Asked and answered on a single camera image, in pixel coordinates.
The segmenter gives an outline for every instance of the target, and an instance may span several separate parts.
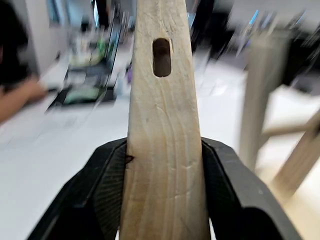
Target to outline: wooden board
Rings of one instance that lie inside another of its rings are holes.
[[[296,192],[320,157],[319,119],[318,112],[308,121],[307,131],[272,181],[283,201]]]
[[[281,81],[281,74],[288,52],[289,38],[267,32],[256,32],[251,39],[248,60],[244,105],[239,139],[239,157],[251,170],[256,170],[256,161],[261,144],[262,129],[269,94]]]
[[[138,0],[127,154],[120,239],[210,239],[184,0]]]

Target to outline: wood grain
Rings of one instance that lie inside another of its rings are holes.
[[[153,71],[160,38],[170,47],[164,77]],[[137,3],[127,153],[120,239],[210,239],[184,0]]]

